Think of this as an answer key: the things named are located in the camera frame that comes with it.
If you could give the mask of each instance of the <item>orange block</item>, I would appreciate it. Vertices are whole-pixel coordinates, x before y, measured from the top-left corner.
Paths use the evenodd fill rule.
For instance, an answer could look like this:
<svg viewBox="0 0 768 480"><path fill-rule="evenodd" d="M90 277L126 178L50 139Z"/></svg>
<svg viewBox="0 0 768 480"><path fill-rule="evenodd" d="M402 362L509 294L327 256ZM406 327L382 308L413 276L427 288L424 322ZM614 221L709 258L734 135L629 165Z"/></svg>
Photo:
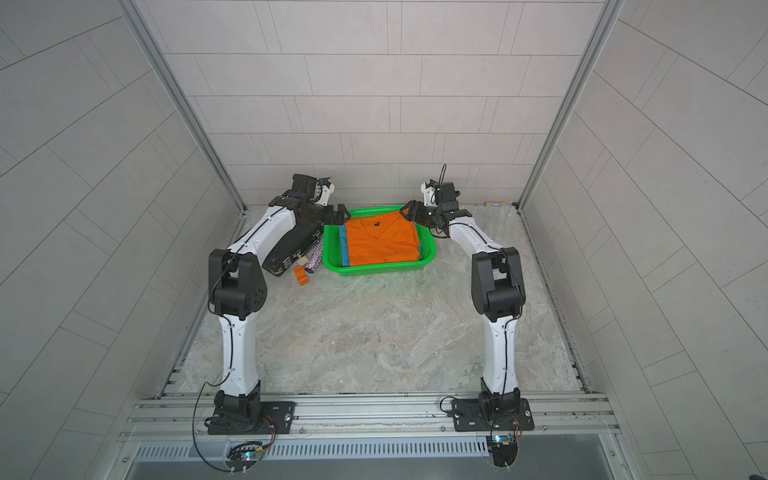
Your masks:
<svg viewBox="0 0 768 480"><path fill-rule="evenodd" d="M304 272L303 266L297 266L293 269L293 272L296 274L296 279L299 280L299 285L304 286L310 282L309 277Z"/></svg>

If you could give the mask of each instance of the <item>green plastic basket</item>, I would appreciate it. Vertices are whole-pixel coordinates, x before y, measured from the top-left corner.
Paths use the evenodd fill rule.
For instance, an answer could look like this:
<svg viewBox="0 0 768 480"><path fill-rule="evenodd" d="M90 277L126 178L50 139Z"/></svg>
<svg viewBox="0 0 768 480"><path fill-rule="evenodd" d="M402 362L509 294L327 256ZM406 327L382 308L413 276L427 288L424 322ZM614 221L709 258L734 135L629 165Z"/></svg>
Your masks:
<svg viewBox="0 0 768 480"><path fill-rule="evenodd" d="M352 218L373 217L374 215L396 212L401 207L368 207L350 210ZM342 266L341 239L338 225L326 225L323 238L323 263L328 270L341 276L371 275L373 273L407 272L418 270L435 258L435 239L429 230L416 225L416 232L422 242L422 259L416 262L376 263L374 265Z"/></svg>

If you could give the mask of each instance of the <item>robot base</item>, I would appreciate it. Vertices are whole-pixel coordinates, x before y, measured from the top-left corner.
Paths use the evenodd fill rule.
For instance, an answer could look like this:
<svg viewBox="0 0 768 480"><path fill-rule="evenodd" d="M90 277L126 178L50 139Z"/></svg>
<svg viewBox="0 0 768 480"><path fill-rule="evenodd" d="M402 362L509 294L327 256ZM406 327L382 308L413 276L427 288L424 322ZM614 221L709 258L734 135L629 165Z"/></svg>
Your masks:
<svg viewBox="0 0 768 480"><path fill-rule="evenodd" d="M269 435L270 425L264 422L269 415L276 434L290 432L294 402L261 402L261 382L247 396L232 396L219 390L214 397L214 415L205 420L208 435Z"/></svg>

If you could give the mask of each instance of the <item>metal track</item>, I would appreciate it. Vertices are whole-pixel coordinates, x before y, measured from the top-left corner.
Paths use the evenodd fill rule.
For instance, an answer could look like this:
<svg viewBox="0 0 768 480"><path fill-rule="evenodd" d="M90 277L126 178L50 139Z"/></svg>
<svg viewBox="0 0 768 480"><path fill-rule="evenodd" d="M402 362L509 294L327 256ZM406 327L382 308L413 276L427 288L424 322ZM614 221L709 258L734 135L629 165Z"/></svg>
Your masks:
<svg viewBox="0 0 768 480"><path fill-rule="evenodd" d="M453 421L438 407L450 393L401 394L305 394L262 397L263 401L296 403L289 435L278 439L388 438L468 435L454 432ZM476 398L455 394L457 398ZM611 404L604 394L582 392L529 393L536 430L526 435L568 433L618 433ZM142 400L136 404L123 428L123 441L189 440L195 397ZM203 420L213 413L213 396L203 396L194 419L198 442L258 439L258 435L209 436Z"/></svg>

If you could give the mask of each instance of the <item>orange shirt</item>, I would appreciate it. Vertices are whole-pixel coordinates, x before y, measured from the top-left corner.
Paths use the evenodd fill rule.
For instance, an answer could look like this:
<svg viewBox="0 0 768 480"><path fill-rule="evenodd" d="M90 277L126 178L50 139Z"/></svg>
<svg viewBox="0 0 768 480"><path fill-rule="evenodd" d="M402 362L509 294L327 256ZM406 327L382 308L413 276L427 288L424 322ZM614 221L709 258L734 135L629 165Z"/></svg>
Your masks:
<svg viewBox="0 0 768 480"><path fill-rule="evenodd" d="M353 218L345 226L350 266L419 260L416 225L400 212Z"/></svg>

